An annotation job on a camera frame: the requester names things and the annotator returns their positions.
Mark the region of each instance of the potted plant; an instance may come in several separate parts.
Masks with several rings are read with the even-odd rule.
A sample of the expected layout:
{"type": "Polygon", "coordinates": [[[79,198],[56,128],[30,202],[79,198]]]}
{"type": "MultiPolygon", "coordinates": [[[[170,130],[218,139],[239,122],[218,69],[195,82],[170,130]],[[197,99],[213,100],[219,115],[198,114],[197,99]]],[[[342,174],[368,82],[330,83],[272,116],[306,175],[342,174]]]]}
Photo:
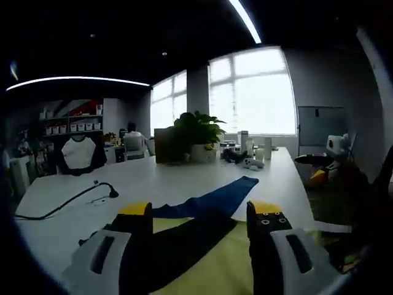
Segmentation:
{"type": "Polygon", "coordinates": [[[214,144],[220,141],[219,135],[224,134],[217,123],[225,123],[217,117],[185,112],[174,121],[174,129],[179,146],[190,154],[196,162],[213,162],[216,160],[214,144]]]}

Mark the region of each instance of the person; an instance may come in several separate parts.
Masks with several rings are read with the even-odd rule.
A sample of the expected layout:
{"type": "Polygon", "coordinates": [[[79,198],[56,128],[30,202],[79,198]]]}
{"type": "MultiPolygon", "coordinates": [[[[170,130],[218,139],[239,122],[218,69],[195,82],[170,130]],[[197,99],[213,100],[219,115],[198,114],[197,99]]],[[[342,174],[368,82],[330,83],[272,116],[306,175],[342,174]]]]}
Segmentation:
{"type": "Polygon", "coordinates": [[[144,141],[145,147],[147,147],[149,154],[152,155],[152,151],[150,150],[150,147],[148,145],[147,138],[145,136],[143,136],[143,134],[141,132],[136,131],[136,124],[134,122],[129,122],[127,124],[127,131],[128,131],[128,133],[124,134],[123,139],[127,138],[127,137],[141,136],[142,140],[144,141]]]}

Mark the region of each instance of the black cable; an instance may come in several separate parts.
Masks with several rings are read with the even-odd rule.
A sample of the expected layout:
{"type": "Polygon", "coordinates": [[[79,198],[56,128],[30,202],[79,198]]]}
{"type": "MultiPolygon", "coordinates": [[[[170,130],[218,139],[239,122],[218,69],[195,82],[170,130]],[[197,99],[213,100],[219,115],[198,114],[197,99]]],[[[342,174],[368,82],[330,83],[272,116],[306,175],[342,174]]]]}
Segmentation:
{"type": "Polygon", "coordinates": [[[72,202],[73,200],[75,200],[76,198],[80,197],[81,195],[87,193],[88,191],[91,191],[92,189],[95,189],[98,186],[102,186],[102,185],[107,185],[109,186],[109,188],[111,189],[110,193],[109,193],[109,197],[114,199],[116,197],[119,196],[119,193],[117,191],[115,191],[115,189],[113,188],[113,186],[111,186],[109,183],[98,183],[92,187],[89,187],[88,189],[84,190],[83,192],[80,192],[79,194],[73,196],[71,199],[69,199],[67,202],[65,202],[64,204],[60,205],[59,207],[57,207],[56,209],[52,210],[51,212],[40,216],[40,217],[31,217],[31,216],[23,216],[23,215],[17,215],[15,214],[15,217],[18,218],[23,218],[23,219],[28,219],[28,220],[43,220],[45,218],[48,218],[50,215],[54,214],[54,212],[59,211],[60,209],[62,209],[64,206],[66,206],[68,203],[72,202]]]}

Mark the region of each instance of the whiteboard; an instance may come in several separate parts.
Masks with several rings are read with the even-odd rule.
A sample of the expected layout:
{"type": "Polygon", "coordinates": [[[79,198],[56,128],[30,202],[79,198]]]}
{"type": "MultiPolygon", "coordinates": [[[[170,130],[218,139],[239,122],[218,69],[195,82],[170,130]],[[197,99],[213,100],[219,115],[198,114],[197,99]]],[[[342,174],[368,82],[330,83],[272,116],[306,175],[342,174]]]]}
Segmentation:
{"type": "Polygon", "coordinates": [[[326,146],[329,135],[343,135],[348,132],[344,108],[299,106],[298,118],[299,147],[326,146]]]}

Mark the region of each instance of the white pot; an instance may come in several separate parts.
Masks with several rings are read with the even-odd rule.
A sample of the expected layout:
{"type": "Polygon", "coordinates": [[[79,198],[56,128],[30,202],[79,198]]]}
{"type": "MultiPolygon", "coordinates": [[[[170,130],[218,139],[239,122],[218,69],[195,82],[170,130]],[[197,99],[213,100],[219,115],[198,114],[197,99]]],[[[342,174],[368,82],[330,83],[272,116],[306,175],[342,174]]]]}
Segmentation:
{"type": "Polygon", "coordinates": [[[191,146],[191,160],[199,163],[212,163],[216,161],[217,150],[207,151],[204,144],[191,146]]]}

